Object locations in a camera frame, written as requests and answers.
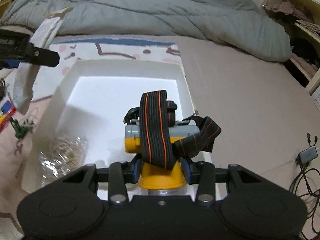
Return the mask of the black claw hair clip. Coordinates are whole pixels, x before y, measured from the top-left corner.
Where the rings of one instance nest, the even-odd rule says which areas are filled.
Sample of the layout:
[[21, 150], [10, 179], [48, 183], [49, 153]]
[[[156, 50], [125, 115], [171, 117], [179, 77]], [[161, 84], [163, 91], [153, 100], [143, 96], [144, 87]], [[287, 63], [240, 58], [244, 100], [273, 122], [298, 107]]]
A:
[[7, 93], [6, 83], [3, 78], [0, 79], [0, 101], [2, 101]]

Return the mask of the grey foil pouch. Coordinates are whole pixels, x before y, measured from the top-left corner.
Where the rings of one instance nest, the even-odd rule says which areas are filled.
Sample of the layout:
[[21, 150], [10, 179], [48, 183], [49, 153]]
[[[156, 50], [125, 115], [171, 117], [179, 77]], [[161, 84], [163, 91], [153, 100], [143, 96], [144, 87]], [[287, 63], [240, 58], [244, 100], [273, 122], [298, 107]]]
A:
[[66, 7], [49, 13], [31, 37], [29, 53], [31, 58], [19, 64], [12, 91], [12, 102], [22, 115], [28, 112], [33, 98], [33, 86], [40, 68], [56, 67], [60, 62], [59, 54], [49, 50], [49, 47], [65, 16], [72, 10], [73, 7]]

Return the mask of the yellow headlamp with strap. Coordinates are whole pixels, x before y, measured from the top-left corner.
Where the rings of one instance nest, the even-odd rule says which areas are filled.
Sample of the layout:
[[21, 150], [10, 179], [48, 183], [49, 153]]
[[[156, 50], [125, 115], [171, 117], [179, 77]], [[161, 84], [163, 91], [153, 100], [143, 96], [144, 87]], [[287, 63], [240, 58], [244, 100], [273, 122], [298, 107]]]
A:
[[221, 127], [210, 117], [196, 114], [178, 121], [177, 105], [166, 90], [146, 92], [140, 105], [124, 117], [125, 151], [140, 155], [142, 170], [137, 182], [142, 194], [185, 194], [187, 182], [180, 159], [212, 152]]

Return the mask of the bag of rubber bands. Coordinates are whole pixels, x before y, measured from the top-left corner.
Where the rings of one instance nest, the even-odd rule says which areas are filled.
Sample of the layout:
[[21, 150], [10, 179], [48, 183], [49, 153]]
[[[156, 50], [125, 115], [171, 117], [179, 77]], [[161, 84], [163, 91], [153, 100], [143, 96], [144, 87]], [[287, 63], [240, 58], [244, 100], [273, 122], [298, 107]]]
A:
[[42, 166], [41, 186], [44, 187], [83, 165], [88, 142], [81, 137], [62, 135], [49, 141], [45, 150], [40, 150]]

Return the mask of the colourful playing card box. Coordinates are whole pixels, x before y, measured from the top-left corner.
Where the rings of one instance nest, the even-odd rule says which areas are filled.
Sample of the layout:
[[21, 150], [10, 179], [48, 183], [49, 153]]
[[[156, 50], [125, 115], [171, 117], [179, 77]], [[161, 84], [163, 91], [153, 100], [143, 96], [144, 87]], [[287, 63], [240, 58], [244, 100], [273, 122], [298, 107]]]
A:
[[0, 116], [0, 132], [5, 129], [10, 121], [10, 118], [16, 113], [15, 106], [7, 100], [1, 106], [1, 116]]

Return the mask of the green plastic clip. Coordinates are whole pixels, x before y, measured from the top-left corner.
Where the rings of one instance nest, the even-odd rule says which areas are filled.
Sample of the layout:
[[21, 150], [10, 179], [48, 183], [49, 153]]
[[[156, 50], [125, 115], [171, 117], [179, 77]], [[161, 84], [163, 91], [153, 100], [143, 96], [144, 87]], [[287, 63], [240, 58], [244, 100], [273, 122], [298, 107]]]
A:
[[23, 139], [29, 132], [33, 130], [34, 122], [29, 121], [28, 119], [25, 119], [21, 124], [17, 119], [10, 118], [9, 119], [14, 131], [15, 131], [15, 137], [17, 139]]

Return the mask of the white cardboard box tray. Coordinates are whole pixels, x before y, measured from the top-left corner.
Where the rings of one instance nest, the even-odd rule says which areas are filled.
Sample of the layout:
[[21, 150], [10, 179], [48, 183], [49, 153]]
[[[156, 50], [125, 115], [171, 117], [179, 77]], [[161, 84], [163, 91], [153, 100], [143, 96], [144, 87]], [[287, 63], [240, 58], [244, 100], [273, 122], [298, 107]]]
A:
[[137, 107], [143, 93], [166, 90], [177, 104], [176, 118], [194, 112], [183, 68], [178, 64], [135, 60], [87, 60], [74, 64], [52, 96], [33, 135], [22, 189], [34, 192], [41, 186], [40, 150], [62, 135], [87, 140], [85, 163], [108, 167], [129, 161], [125, 152], [124, 116]]

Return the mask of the cartoon bear blanket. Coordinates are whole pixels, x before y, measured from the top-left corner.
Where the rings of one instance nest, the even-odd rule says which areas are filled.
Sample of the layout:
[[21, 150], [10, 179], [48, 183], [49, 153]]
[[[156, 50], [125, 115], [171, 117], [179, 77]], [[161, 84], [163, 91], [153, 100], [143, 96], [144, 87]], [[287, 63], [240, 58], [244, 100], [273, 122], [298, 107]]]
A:
[[108, 167], [130, 160], [125, 152], [123, 118], [143, 93], [166, 90], [177, 104], [176, 118], [194, 112], [182, 57], [174, 41], [149, 37], [70, 37], [56, 40], [55, 68], [42, 67], [33, 102], [19, 121], [35, 123], [33, 133], [18, 141], [7, 126], [1, 132], [1, 239], [20, 238], [16, 207], [39, 189], [43, 175], [39, 154], [63, 141], [86, 146], [83, 164]]

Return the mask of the grey usb hub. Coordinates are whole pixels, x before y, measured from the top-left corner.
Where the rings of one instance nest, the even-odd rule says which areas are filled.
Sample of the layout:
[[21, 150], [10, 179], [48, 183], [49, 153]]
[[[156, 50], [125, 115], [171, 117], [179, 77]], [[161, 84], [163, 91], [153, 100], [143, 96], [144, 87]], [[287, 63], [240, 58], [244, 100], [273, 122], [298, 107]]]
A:
[[318, 157], [316, 146], [311, 146], [298, 154], [298, 160], [301, 164], [306, 164]]

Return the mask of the grey duvet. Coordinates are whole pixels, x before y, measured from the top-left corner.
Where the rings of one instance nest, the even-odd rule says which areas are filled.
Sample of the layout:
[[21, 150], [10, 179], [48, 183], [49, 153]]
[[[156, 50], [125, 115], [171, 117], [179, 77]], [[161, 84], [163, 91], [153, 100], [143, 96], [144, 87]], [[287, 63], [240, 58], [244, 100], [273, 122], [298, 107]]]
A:
[[14, 0], [1, 25], [37, 29], [50, 12], [71, 7], [61, 35], [188, 36], [239, 48], [259, 59], [291, 57], [285, 29], [252, 0]]

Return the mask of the pink clothes on shelf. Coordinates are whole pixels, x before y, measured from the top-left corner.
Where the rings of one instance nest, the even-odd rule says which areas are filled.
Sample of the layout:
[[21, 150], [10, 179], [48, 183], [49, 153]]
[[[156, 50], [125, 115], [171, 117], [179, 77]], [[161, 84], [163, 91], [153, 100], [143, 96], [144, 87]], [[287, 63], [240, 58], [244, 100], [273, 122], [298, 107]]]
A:
[[297, 9], [290, 1], [281, 2], [279, 4], [269, 5], [268, 2], [266, 2], [263, 5], [263, 8], [272, 11], [272, 12], [281, 12], [285, 15], [293, 15], [296, 18], [311, 22], [311, 20], [302, 12], [301, 10]]

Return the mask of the right wooden shelf unit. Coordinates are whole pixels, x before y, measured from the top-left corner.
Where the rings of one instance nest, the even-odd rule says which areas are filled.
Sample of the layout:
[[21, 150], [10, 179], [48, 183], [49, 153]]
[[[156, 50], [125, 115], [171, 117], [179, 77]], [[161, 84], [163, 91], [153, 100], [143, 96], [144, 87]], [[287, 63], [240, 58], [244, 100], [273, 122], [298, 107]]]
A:
[[[263, 8], [269, 5], [290, 1], [311, 20], [306, 22], [293, 15], [272, 12]], [[281, 24], [290, 37], [292, 55], [284, 62], [284, 67], [313, 94], [319, 86], [319, 2], [315, 0], [263, 0], [261, 7], [267, 15]]]

